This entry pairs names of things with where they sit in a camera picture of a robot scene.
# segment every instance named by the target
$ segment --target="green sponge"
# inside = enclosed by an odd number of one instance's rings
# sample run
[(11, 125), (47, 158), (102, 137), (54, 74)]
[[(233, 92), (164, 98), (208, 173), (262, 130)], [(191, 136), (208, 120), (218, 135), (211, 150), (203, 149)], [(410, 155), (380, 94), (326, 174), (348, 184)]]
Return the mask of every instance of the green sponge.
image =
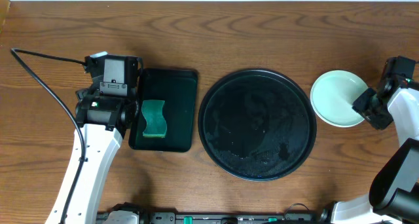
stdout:
[(141, 112), (147, 122), (143, 132), (145, 138), (163, 138), (168, 131), (168, 125), (163, 117), (164, 100), (144, 100)]

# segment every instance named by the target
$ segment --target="wood grain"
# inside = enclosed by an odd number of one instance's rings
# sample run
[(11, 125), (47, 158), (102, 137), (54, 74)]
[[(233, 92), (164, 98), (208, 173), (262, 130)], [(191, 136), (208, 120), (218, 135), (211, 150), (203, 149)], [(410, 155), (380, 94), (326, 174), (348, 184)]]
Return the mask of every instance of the wood grain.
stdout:
[(0, 0), (0, 33), (3, 28), (3, 24), (6, 21), (6, 14), (9, 11), (9, 0)]
[[(147, 67), (193, 68), (198, 109), (218, 79), (249, 67), (283, 73), (307, 95), (333, 69), (375, 86), (386, 58), (419, 59), (418, 26), (418, 3), (13, 2), (0, 36), (0, 223), (45, 222), (74, 139), (65, 113), (11, 47), (80, 60), (106, 50), (142, 56)], [(90, 85), (81, 66), (24, 59), (70, 108), (74, 92)], [(126, 201), (179, 212), (276, 213), (295, 202), (316, 210), (369, 192), (397, 148), (393, 125), (336, 128), (318, 118), (306, 162), (285, 178), (257, 183), (217, 167), (197, 127), (187, 153), (133, 151), (124, 140), (100, 210)]]

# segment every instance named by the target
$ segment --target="black cable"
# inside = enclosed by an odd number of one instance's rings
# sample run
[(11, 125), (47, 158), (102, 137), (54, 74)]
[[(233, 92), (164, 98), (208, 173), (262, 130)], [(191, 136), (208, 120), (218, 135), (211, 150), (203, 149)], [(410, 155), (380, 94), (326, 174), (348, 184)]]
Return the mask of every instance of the black cable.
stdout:
[(72, 59), (68, 59), (68, 58), (60, 58), (60, 57), (55, 57), (55, 56), (49, 56), (46, 54), (39, 54), (36, 52), (31, 52), (31, 51), (26, 51), (26, 50), (20, 50), (18, 48), (12, 48), (10, 50), (10, 52), (12, 53), (12, 55), (14, 56), (14, 58), (16, 58), (16, 60), (18, 61), (18, 63), (59, 103), (59, 105), (64, 109), (64, 111), (67, 113), (68, 117), (71, 119), (71, 122), (74, 124), (74, 127), (76, 128), (76, 131), (80, 137), (80, 144), (81, 144), (81, 158), (80, 158), (80, 163), (79, 163), (79, 167), (77, 168), (76, 174), (74, 176), (74, 180), (73, 183), (71, 184), (71, 188), (70, 191), (68, 193), (67, 196), (67, 200), (65, 201), (64, 204), (64, 208), (63, 208), (63, 213), (61, 216), (61, 221), (60, 223), (64, 224), (65, 223), (65, 218), (67, 217), (67, 211), (68, 211), (68, 207), (70, 205), (70, 201), (71, 201), (71, 197), (73, 196), (74, 193), (74, 189), (76, 187), (77, 184), (77, 180), (79, 179), (80, 176), (80, 172), (81, 169), (83, 167), (83, 163), (86, 157), (86, 146), (84, 144), (84, 139), (83, 139), (83, 135), (80, 131), (79, 126), (76, 123), (76, 120), (73, 116), (73, 114), (70, 112), (70, 110), (67, 108), (67, 106), (64, 104), (63, 101), (61, 101), (61, 99), (51, 90), (51, 88), (48, 87), (47, 84), (45, 84), (26, 64), (25, 62), (19, 57), (19, 55), (17, 54), (17, 52), (23, 53), (23, 54), (30, 54), (30, 55), (34, 55), (34, 56), (39, 56), (42, 58), (49, 58), (52, 60), (61, 60), (61, 61), (67, 61), (67, 62), (73, 62), (73, 63), (77, 63), (77, 64), (81, 64), (81, 65), (85, 65), (84, 62), (82, 61), (78, 61), (78, 60), (72, 60)]
[(288, 213), (291, 209), (293, 209), (295, 206), (303, 206), (303, 207), (305, 207), (305, 208), (307, 209), (307, 211), (310, 211), (310, 210), (307, 208), (307, 206), (305, 206), (304, 204), (301, 204), (301, 203), (295, 203), (295, 204), (290, 205), (290, 207), (288, 207), (288, 208), (286, 209), (286, 211), (283, 213), (283, 218), (284, 218), (284, 219), (287, 219), (287, 218), (285, 217), (285, 215), (287, 215), (287, 213)]

